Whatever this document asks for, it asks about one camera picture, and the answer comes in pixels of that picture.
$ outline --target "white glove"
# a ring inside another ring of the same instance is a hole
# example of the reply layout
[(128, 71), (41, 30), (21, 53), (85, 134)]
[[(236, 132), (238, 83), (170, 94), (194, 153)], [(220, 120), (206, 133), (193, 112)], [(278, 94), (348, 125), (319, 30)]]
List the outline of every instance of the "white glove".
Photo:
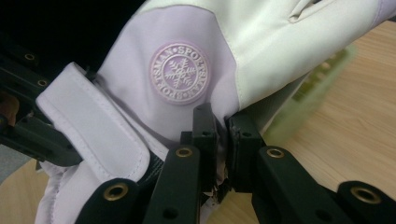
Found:
[[(225, 119), (267, 97), (269, 109), (262, 113), (272, 117), (273, 107), (278, 108), (285, 97), (271, 100), (269, 96), (396, 12), (394, 0), (311, 2), (147, 1), (125, 25), (99, 70), (103, 95), (91, 94), (89, 87), (87, 96), (100, 98), (91, 104), (98, 109), (110, 98), (102, 110), (111, 113), (98, 112), (102, 115), (96, 117), (114, 115), (116, 120), (109, 125), (126, 132), (120, 141), (137, 147), (113, 147), (118, 153), (108, 153), (95, 144), (95, 137), (104, 141), (110, 131), (99, 132), (100, 124), (95, 126), (91, 116), (81, 116), (87, 115), (84, 106), (89, 98), (80, 101), (74, 91), (62, 88), (64, 82), (70, 84), (69, 78), (82, 77), (70, 64), (37, 103), (85, 161), (61, 171), (49, 164), (44, 167), (50, 181), (36, 223), (73, 223), (104, 181), (114, 176), (139, 180), (146, 172), (149, 150), (163, 159), (166, 148), (177, 144), (180, 132), (191, 130), (192, 110), (198, 105), (210, 102), (224, 128)], [(75, 101), (65, 103), (63, 98)], [(70, 124), (84, 120), (83, 125)], [(87, 133), (97, 134), (81, 141)], [(220, 180), (224, 153), (219, 150)], [(134, 158), (141, 164), (137, 165), (120, 155), (144, 156)]]

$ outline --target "metal rivet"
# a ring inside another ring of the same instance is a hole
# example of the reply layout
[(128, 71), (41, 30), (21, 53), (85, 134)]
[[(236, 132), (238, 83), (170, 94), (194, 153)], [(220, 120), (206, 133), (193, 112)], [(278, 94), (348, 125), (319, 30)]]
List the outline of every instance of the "metal rivet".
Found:
[(353, 187), (350, 189), (350, 192), (353, 196), (355, 196), (357, 199), (361, 200), (364, 203), (381, 203), (381, 198), (370, 189), (366, 189), (363, 187)]
[(272, 157), (272, 158), (283, 158), (285, 156), (285, 153), (283, 153), (283, 151), (276, 149), (276, 148), (270, 148), (267, 150), (267, 154), (268, 156)]
[(124, 183), (117, 183), (108, 187), (103, 193), (103, 197), (110, 201), (116, 201), (123, 198), (128, 193), (128, 186)]
[(35, 59), (35, 55), (27, 53), (27, 54), (25, 54), (25, 59), (32, 61)]
[(179, 148), (176, 150), (176, 155), (179, 157), (189, 157), (192, 155), (192, 150), (187, 147)]
[(46, 87), (49, 83), (46, 80), (38, 80), (37, 85), (40, 87)]

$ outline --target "velcro strap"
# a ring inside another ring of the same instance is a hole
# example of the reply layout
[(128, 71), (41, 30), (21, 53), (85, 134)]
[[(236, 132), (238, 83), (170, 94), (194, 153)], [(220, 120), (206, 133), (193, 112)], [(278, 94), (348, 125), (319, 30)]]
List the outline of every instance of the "velcro strap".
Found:
[(138, 181), (149, 150), (117, 108), (70, 63), (37, 98), (37, 104), (102, 181)]

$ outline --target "wooden table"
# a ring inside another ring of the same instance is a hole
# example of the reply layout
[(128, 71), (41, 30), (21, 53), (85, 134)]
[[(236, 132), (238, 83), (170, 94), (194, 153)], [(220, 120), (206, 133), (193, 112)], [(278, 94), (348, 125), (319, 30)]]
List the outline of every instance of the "wooden table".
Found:
[[(284, 144), (319, 184), (360, 180), (396, 199), (396, 23), (354, 43), (358, 54)], [(0, 223), (33, 223), (47, 177), (29, 162), (0, 186)], [(249, 194), (231, 193), (208, 223), (257, 223)]]

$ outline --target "embroidered logo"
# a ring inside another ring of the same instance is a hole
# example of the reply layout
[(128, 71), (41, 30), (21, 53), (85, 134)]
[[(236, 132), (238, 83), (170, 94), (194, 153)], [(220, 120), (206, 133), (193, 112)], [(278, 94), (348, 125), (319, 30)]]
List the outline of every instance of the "embroidered logo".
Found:
[(156, 92), (178, 105), (197, 100), (209, 82), (204, 54), (189, 44), (171, 44), (157, 51), (150, 67)]

